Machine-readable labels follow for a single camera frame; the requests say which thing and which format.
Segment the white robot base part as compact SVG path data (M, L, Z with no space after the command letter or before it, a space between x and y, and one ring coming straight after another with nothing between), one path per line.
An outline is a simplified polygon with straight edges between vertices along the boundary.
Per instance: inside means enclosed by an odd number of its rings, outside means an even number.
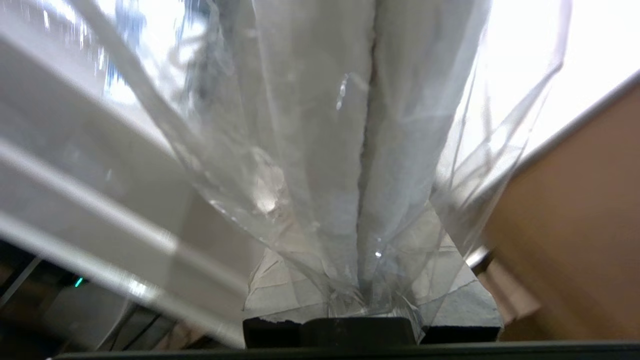
M40 315L47 330L82 350L121 349L140 330L137 305L93 282L60 289Z

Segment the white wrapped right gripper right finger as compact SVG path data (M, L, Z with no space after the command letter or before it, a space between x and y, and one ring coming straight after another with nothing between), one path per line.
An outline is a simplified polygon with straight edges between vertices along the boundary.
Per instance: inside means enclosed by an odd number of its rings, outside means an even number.
M426 207L398 235L398 313L411 322L414 338L432 328L504 326L498 305L466 263L434 208Z

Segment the glossy white low cabinet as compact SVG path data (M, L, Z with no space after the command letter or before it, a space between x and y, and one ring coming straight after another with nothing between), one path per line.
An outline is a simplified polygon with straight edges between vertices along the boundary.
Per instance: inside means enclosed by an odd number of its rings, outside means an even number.
M515 104L515 77L539 72L542 10L535 0L494 0L487 23L487 76L491 120L498 125ZM531 9L533 25L515 34L515 12ZM0 43L38 61L82 95L107 103L130 133L173 153L133 92L110 75L108 53L67 0L0 0ZM535 123L522 159L527 161L585 121L586 114L640 76L640 0L572 0L563 66Z

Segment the white slippers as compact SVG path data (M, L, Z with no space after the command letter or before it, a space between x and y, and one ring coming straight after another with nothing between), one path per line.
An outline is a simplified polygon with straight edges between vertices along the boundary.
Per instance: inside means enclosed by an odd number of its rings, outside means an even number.
M478 239L562 68L572 0L494 126L495 0L70 0L194 186L320 290L327 318L399 313L397 241L427 207Z

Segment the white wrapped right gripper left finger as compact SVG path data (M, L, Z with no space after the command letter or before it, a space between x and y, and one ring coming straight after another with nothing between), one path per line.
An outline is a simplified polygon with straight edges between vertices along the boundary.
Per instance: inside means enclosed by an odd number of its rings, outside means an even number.
M301 326L328 317L329 306L310 279L265 249L251 273L242 314L246 348L296 348L302 346Z

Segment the brown wooden side cabinet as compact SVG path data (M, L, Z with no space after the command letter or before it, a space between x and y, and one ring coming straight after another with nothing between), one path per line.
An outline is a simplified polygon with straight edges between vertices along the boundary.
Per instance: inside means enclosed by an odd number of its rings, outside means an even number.
M484 234L503 339L640 341L640 80L530 162Z

